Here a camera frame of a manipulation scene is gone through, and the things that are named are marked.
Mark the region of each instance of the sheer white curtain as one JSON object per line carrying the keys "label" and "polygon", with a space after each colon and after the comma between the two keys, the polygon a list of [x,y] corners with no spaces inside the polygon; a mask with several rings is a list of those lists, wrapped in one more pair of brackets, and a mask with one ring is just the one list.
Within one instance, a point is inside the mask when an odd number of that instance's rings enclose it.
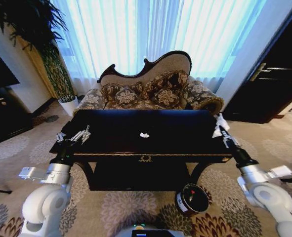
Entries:
{"label": "sheer white curtain", "polygon": [[266,0],[52,0],[68,31],[61,54],[79,94],[111,64],[125,75],[171,50],[216,91]]}

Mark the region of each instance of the floral upholstery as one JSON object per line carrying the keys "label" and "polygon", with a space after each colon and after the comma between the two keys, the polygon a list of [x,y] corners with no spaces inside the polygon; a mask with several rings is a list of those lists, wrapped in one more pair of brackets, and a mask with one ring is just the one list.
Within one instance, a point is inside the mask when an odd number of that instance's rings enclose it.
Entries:
{"label": "floral upholstery", "polygon": [[124,108],[129,108],[137,103],[138,96],[132,89],[125,86],[122,90],[116,93],[115,101],[118,105],[123,106]]}
{"label": "floral upholstery", "polygon": [[102,87],[102,91],[106,95],[108,101],[114,101],[115,95],[117,92],[122,90],[124,85],[118,84],[118,83],[110,83],[106,84]]}
{"label": "floral upholstery", "polygon": [[[184,103],[181,101],[175,107],[174,110],[183,110],[185,108]],[[139,100],[136,104],[132,105],[129,108],[124,108],[123,106],[117,104],[115,101],[110,101],[106,104],[105,110],[166,110],[165,107],[158,105],[157,103],[151,100]]]}
{"label": "floral upholstery", "polygon": [[137,81],[134,84],[129,85],[129,87],[136,93],[136,95],[140,95],[143,89],[141,81]]}
{"label": "floral upholstery", "polygon": [[143,100],[138,100],[137,103],[133,104],[131,107],[129,108],[125,108],[122,105],[119,105],[116,103],[116,101],[110,101],[106,104],[105,110],[143,110],[144,109],[144,103]]}
{"label": "floral upholstery", "polygon": [[171,109],[179,103],[179,97],[172,90],[163,88],[155,94],[153,101],[164,108]]}
{"label": "floral upholstery", "polygon": [[141,99],[150,100],[156,92],[164,87],[171,72],[163,73],[149,81],[141,93]]}
{"label": "floral upholstery", "polygon": [[215,96],[203,83],[188,79],[185,71],[163,73],[145,85],[141,81],[123,85],[109,83],[87,93],[74,114],[80,109],[132,110],[208,110],[217,114],[223,99]]}
{"label": "floral upholstery", "polygon": [[224,104],[222,98],[215,96],[198,80],[186,84],[183,97],[194,110],[209,110],[212,115],[217,114]]}
{"label": "floral upholstery", "polygon": [[99,89],[92,89],[85,95],[73,114],[75,115],[78,110],[102,110],[106,103],[107,98],[104,92]]}
{"label": "floral upholstery", "polygon": [[182,88],[187,82],[188,75],[185,71],[171,71],[171,74],[167,79],[167,88],[170,88],[176,93],[180,95]]}

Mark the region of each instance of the door handle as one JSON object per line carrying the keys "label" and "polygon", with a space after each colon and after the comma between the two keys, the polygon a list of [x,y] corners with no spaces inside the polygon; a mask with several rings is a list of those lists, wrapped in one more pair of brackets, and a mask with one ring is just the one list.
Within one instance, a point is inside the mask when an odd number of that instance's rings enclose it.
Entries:
{"label": "door handle", "polygon": [[258,69],[255,71],[255,73],[253,74],[253,76],[250,78],[249,81],[255,81],[255,79],[257,78],[257,76],[260,73],[269,73],[271,70],[264,70],[266,63],[261,63],[260,66],[258,67]]}

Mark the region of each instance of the potted plant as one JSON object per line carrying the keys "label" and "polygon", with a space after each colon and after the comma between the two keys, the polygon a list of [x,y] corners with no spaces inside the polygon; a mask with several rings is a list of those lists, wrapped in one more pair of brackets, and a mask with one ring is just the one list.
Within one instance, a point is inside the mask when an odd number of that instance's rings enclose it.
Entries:
{"label": "potted plant", "polygon": [[2,32],[5,25],[13,28],[10,40],[14,46],[16,37],[20,36],[28,42],[23,50],[35,48],[39,52],[59,103],[72,116],[78,101],[55,42],[62,37],[54,28],[67,30],[59,9],[50,0],[0,0]]}

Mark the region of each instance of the dark wooden table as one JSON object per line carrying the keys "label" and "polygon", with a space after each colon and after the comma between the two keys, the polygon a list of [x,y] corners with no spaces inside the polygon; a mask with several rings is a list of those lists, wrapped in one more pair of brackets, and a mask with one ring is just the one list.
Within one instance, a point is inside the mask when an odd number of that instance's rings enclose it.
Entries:
{"label": "dark wooden table", "polygon": [[[72,157],[90,190],[178,191],[232,157],[220,137],[211,138],[215,122],[204,110],[81,110],[62,132],[71,138],[90,125],[90,138]],[[56,143],[50,152],[58,150]],[[94,172],[89,162],[97,163]],[[191,174],[186,162],[198,162]]]}

